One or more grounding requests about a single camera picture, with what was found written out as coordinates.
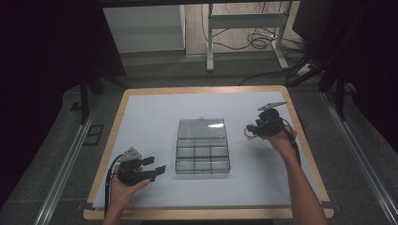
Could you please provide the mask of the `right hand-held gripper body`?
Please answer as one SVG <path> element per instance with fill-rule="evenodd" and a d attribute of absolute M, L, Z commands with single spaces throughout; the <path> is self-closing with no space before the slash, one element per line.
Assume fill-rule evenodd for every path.
<path fill-rule="evenodd" d="M 274 136 L 284 130 L 283 119 L 276 110 L 276 107 L 284 104 L 286 104 L 286 101 L 268 103 L 260 107 L 261 113 L 258 115 L 253 133 L 257 136 Z"/>

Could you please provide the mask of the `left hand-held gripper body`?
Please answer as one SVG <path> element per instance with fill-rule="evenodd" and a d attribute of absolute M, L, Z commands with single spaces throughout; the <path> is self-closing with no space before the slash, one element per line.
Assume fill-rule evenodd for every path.
<path fill-rule="evenodd" d="M 142 171 L 142 155 L 131 147 L 118 160 L 118 179 L 126 186 L 134 186 L 137 183 L 150 178 L 152 171 Z"/>

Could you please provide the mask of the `clear plastic compartment box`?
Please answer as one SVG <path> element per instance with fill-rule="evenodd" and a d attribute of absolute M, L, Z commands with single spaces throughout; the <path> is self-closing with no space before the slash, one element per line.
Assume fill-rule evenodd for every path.
<path fill-rule="evenodd" d="M 230 173 L 230 154 L 223 118 L 182 119 L 176 141 L 176 173 Z"/>

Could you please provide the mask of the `person's right hand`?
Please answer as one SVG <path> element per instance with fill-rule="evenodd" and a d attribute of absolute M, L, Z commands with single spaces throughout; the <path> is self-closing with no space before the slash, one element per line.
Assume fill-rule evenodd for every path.
<path fill-rule="evenodd" d="M 291 139 L 296 139 L 297 132 L 291 128 L 289 125 L 286 125 L 282 131 L 273 136 L 266 136 L 264 140 L 269 141 L 271 146 L 282 154 L 294 154 L 295 148 L 292 144 Z"/>

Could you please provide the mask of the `person's left hand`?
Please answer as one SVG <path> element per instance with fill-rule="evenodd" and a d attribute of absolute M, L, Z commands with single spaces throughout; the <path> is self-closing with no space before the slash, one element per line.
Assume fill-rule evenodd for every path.
<path fill-rule="evenodd" d="M 134 194 L 138 190 L 145 188 L 150 183 L 150 180 L 146 179 L 137 183 L 134 186 L 126 186 L 118 179 L 118 169 L 119 166 L 116 165 L 111 176 L 110 202 L 107 210 L 107 215 L 121 215 L 128 206 L 128 204 L 131 202 Z"/>

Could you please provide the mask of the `black metal stand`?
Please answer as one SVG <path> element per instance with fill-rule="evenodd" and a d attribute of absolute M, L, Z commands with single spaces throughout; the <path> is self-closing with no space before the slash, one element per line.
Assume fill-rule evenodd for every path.
<path fill-rule="evenodd" d="M 111 76 L 99 69 L 95 68 L 90 72 L 83 71 L 81 73 L 80 84 L 79 84 L 80 97 L 81 97 L 82 125 L 88 121 L 88 116 L 90 113 L 89 102 L 88 102 L 88 90 L 91 90 L 91 92 L 95 96 L 102 95 L 104 92 L 104 87 L 100 81 L 101 78 L 115 84 L 116 86 L 122 88 L 123 90 L 130 89 L 130 86 L 127 83 L 122 82 L 118 78 Z"/>
<path fill-rule="evenodd" d="M 328 62 L 325 68 L 325 73 L 322 75 L 322 78 L 318 83 L 318 88 L 320 91 L 329 91 L 334 83 L 336 84 L 335 111 L 344 121 L 344 74 L 335 62 Z"/>

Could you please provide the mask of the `dark curtain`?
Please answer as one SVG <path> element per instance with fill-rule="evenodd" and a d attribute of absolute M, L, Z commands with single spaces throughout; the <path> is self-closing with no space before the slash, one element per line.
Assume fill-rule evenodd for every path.
<path fill-rule="evenodd" d="M 0 0 L 0 207 L 82 76 L 124 75 L 99 0 Z"/>
<path fill-rule="evenodd" d="M 326 65 L 318 87 L 353 101 L 398 152 L 398 0 L 300 0 L 293 30 Z"/>

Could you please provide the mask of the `grey cabinet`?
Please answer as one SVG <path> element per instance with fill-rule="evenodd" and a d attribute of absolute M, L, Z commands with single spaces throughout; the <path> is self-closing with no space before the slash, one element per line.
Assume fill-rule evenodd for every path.
<path fill-rule="evenodd" d="M 182 51 L 185 10 L 181 5 L 103 9 L 119 53 Z"/>

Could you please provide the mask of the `black floor frame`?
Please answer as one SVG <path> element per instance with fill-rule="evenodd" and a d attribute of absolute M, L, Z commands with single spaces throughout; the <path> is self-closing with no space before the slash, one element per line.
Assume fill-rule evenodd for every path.
<path fill-rule="evenodd" d="M 94 125 L 89 128 L 84 138 L 84 145 L 96 146 L 100 142 L 103 131 L 103 125 Z"/>

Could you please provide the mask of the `aluminium floor rail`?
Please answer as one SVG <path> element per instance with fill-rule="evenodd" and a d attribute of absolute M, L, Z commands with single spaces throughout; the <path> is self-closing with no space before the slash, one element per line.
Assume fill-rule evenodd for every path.
<path fill-rule="evenodd" d="M 325 100 L 331 117 L 333 118 L 337 128 L 340 130 L 348 149 L 357 162 L 360 171 L 369 185 L 369 188 L 374 193 L 375 198 L 385 214 L 389 224 L 398 225 L 398 207 L 396 206 L 392 196 L 375 173 L 375 170 L 365 156 L 349 125 L 335 110 L 335 104 L 332 100 L 332 97 L 325 92 L 321 92 L 320 96 Z"/>
<path fill-rule="evenodd" d="M 84 121 L 84 123 L 79 126 L 71 147 L 69 148 L 66 157 L 64 158 L 60 169 L 50 187 L 50 190 L 38 211 L 37 217 L 35 218 L 33 225 L 50 224 L 55 208 L 69 180 L 72 168 L 77 160 L 77 157 L 80 154 L 86 134 L 88 133 L 88 130 L 92 124 L 93 118 L 95 117 L 99 102 L 100 101 L 98 99 L 95 99 L 94 102 L 90 105 L 91 112 L 88 114 L 88 117 Z"/>

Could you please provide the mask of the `white metal desk frame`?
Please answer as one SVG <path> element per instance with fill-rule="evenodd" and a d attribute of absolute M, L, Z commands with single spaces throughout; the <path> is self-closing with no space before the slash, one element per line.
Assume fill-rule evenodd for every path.
<path fill-rule="evenodd" d="M 276 28 L 278 35 L 270 44 L 281 69 L 288 69 L 288 64 L 281 50 L 281 44 L 292 5 L 293 2 L 288 1 L 284 11 L 278 13 L 214 15 L 213 5 L 209 4 L 207 11 L 207 71 L 212 72 L 214 70 L 213 30 L 242 28 Z"/>

